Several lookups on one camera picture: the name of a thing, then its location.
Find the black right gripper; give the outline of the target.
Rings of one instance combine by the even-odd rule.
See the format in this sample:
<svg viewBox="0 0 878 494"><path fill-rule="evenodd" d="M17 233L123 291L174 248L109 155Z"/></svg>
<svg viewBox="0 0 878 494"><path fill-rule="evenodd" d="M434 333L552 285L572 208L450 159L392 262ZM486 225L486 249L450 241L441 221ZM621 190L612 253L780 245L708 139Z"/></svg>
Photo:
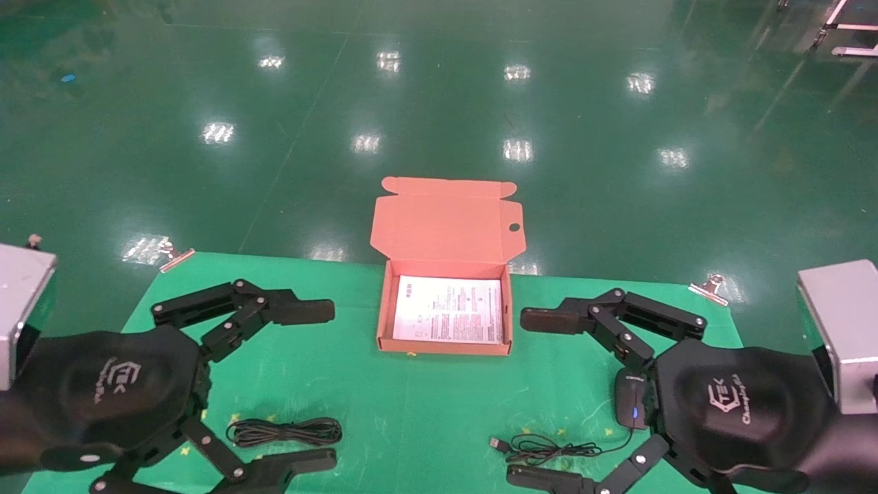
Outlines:
<svg viewBox="0 0 878 494"><path fill-rule="evenodd" d="M627 369L655 352L631 327L672 345L656 359L654 431L668 462L693 484L770 493L875 493L876 415L843 414L812 357L703 344L706 318L614 288L567 297L555 309L524 307L521 328L589 334Z"/></svg>

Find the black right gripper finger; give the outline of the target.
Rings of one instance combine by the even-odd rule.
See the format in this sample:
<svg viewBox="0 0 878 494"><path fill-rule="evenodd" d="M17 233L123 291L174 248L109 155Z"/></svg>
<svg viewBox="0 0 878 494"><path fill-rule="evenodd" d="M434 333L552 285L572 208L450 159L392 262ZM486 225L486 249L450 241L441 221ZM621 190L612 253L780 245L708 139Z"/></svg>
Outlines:
<svg viewBox="0 0 878 494"><path fill-rule="evenodd" d="M681 475L700 482L703 488L715 493L721 469L712 464L709 456L699 450L693 438L671 434L655 434L637 447L603 480L593 480L580 474L536 466L509 466L509 484L548 493L627 493L662 460L675 463Z"/></svg>

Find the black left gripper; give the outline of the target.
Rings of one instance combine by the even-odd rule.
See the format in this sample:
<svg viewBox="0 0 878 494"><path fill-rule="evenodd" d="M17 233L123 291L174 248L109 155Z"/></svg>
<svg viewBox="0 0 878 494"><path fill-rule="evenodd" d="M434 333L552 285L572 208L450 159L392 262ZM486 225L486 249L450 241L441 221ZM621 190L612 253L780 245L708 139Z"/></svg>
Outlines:
<svg viewBox="0 0 878 494"><path fill-rule="evenodd" d="M209 366L270 323L313 325L335 319L329 299L301 300L292 289L263 289L245 279L161 301L157 326L184 329L224 317L201 345L177 329L95 331L42 338L1 403L2 474L72 472L113 464L91 493L163 493L134 477L182 438L222 480L213 493L285 493L295 476L337 466L333 448L264 456L243 463L200 420Z"/></svg>

